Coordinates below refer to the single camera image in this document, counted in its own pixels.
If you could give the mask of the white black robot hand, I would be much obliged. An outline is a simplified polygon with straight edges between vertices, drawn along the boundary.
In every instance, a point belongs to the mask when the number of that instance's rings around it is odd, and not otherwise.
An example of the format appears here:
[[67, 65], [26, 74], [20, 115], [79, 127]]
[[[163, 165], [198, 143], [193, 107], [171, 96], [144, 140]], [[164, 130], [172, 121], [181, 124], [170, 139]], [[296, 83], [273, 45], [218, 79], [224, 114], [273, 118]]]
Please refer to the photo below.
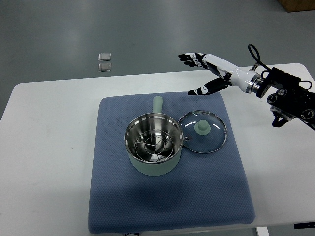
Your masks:
[[188, 91], [188, 95], [210, 95], [228, 86], [238, 86], [245, 93], [257, 93], [262, 82], [261, 76], [253, 70], [245, 71], [236, 65], [214, 56], [202, 53], [184, 53], [178, 55], [180, 61], [190, 67], [198, 66], [217, 75], [216, 79], [205, 85]]

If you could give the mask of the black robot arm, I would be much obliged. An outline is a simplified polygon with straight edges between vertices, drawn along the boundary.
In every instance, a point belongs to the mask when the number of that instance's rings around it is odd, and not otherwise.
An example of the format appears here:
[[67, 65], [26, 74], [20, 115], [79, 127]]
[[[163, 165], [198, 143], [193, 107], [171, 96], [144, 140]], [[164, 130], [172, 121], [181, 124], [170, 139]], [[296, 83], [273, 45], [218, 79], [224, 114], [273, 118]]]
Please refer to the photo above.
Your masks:
[[277, 68], [264, 70], [254, 90], [256, 97], [262, 98], [270, 87], [277, 89], [266, 101], [271, 106], [274, 120], [272, 126], [279, 128], [297, 118], [311, 129], [315, 128], [315, 94], [300, 86], [301, 78], [293, 76]]

